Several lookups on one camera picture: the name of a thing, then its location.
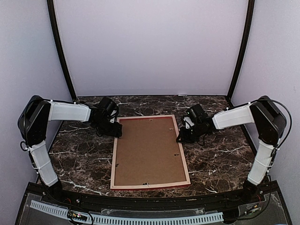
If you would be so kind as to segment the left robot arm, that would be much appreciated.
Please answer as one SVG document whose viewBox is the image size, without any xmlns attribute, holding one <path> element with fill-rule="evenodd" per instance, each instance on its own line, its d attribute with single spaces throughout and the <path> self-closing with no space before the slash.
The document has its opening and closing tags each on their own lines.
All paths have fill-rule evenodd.
<svg viewBox="0 0 300 225">
<path fill-rule="evenodd" d="M 88 123 L 98 136 L 120 138 L 122 125 L 117 122 L 118 105 L 110 98 L 103 97 L 98 104 L 65 102 L 31 97 L 20 115 L 17 125 L 23 138 L 24 151 L 29 152 L 42 183 L 48 187 L 59 184 L 46 147 L 46 132 L 50 121 L 79 121 Z"/>
</svg>

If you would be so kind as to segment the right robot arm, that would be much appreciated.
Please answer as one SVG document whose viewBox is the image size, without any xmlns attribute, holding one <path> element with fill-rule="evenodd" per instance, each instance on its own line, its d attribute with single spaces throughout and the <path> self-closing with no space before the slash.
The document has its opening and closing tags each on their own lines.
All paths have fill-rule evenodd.
<svg viewBox="0 0 300 225">
<path fill-rule="evenodd" d="M 272 167 L 277 151 L 290 133 L 285 128 L 291 125 L 292 121 L 286 119 L 279 109 L 280 106 L 283 104 L 268 96 L 262 96 L 209 116 L 200 104 L 196 104 L 187 109 L 186 115 L 182 116 L 183 125 L 179 129 L 176 141 L 198 143 L 201 137 L 217 130 L 255 124 L 259 146 L 246 180 L 251 185 L 241 190 L 239 194 L 239 199 L 243 203 L 250 203 L 257 196 L 257 189 L 254 186 L 261 184 Z"/>
</svg>

